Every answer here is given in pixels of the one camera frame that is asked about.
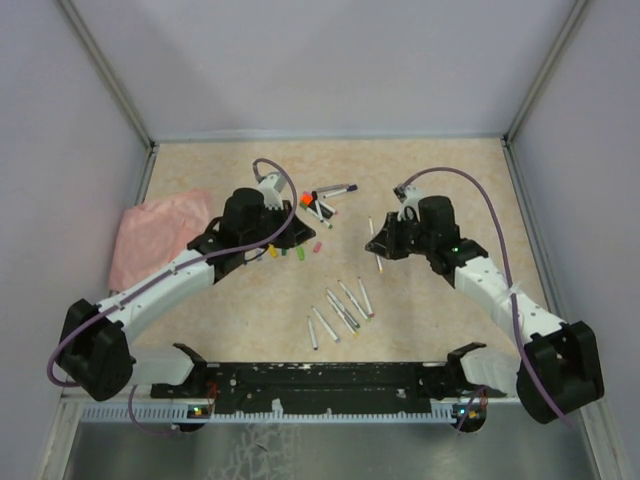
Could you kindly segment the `light green capped marker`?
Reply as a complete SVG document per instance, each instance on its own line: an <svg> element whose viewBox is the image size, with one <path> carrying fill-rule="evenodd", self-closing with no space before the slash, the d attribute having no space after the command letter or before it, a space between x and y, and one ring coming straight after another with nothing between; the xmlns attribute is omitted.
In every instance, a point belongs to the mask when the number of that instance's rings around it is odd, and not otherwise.
<svg viewBox="0 0 640 480"><path fill-rule="evenodd" d="M358 302L358 300L356 299L354 294L349 290L349 288L341 280L337 280L337 282L338 282L339 286L342 288L342 290L344 291L344 293L346 294L346 296L349 298L349 300L355 306L355 308L359 312L359 314L363 317L363 319L366 322L369 322L371 320L369 315L366 313L364 308L360 305L360 303Z"/></svg>

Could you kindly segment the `pink capped marker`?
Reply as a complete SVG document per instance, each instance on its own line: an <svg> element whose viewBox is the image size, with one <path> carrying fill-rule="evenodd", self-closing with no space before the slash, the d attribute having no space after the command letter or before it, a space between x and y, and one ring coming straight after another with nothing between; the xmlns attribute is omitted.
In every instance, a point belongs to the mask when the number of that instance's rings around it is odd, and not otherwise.
<svg viewBox="0 0 640 480"><path fill-rule="evenodd" d="M361 295L363 297L364 303L365 303L365 311L367 313L367 316L369 319L372 319L375 316L375 312L372 308L372 304L370 302L370 298L369 295L367 293L365 284L363 282L363 279L361 277L358 277L358 284L359 284L359 288L361 291Z"/></svg>

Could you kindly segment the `yellow capped white marker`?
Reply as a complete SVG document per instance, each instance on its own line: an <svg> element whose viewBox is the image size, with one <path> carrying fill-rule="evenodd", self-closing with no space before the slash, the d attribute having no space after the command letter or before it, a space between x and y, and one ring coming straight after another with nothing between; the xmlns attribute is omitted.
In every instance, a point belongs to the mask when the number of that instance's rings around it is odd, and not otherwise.
<svg viewBox="0 0 640 480"><path fill-rule="evenodd" d="M337 315L341 318L341 320L343 321L343 323L345 324L345 326L347 327L347 329L349 330L349 332L354 336L357 337L358 333L356 331L356 329L354 328L354 326L352 325L352 323L347 319L346 315L344 314L344 312L340 309L340 307L336 304L336 302L329 296L326 295L326 299L327 301L330 303L330 305L333 307L333 309L335 310L335 312L337 313Z"/></svg>

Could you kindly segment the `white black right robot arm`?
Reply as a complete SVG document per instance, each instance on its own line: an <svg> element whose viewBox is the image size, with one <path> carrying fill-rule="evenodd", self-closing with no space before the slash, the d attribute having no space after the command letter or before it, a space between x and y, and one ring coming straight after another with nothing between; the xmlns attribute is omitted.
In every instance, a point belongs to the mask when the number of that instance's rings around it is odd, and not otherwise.
<svg viewBox="0 0 640 480"><path fill-rule="evenodd" d="M366 251L387 260L425 257L432 271L475 301L515 344L517 357L474 346L446 372L461 396L486 386L519 398L527 413L547 424L604 396L593 330L568 323L509 283L488 252L464 238L445 196L407 200L387 214Z"/></svg>

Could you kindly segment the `grey blue capped marker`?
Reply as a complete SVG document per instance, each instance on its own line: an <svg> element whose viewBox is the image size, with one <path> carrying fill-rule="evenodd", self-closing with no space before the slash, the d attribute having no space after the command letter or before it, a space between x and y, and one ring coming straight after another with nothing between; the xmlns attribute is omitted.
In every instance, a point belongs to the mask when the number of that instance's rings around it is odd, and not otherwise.
<svg viewBox="0 0 640 480"><path fill-rule="evenodd" d="M321 312L315 307L312 306L311 307L314 315L316 316L316 318L318 319L318 321L321 323L321 325L324 327L324 329L327 331L327 333L329 334L329 336L331 337L331 339L335 342L335 343L339 343L341 341L340 337L338 336L338 334L335 332L335 330L331 327L331 325L329 324L329 322L325 319L325 317L321 314Z"/></svg>

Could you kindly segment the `dark green capped marker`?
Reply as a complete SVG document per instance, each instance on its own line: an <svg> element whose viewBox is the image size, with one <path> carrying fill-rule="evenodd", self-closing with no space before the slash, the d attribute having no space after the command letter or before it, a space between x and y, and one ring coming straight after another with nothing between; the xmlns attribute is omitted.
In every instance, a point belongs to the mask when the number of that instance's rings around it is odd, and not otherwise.
<svg viewBox="0 0 640 480"><path fill-rule="evenodd" d="M316 210L311 209L304 204L299 206L304 212L311 215L314 219L318 220L320 224L324 225L328 229L333 229L333 224L329 220L325 219L322 214L319 214Z"/></svg>

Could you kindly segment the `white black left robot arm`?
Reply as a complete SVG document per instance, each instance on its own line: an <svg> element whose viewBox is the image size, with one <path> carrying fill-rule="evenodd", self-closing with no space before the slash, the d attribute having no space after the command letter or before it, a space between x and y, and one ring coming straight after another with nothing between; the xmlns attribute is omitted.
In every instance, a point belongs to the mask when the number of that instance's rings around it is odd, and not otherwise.
<svg viewBox="0 0 640 480"><path fill-rule="evenodd" d="M189 296L243 266L247 252L268 246L292 249L315 235L289 201L270 208L262 192L237 189L222 215L167 266L97 304L75 302L67 311L53 362L96 401L134 385L165 385L197 396L208 384L201 356L182 344L134 351L132 343Z"/></svg>

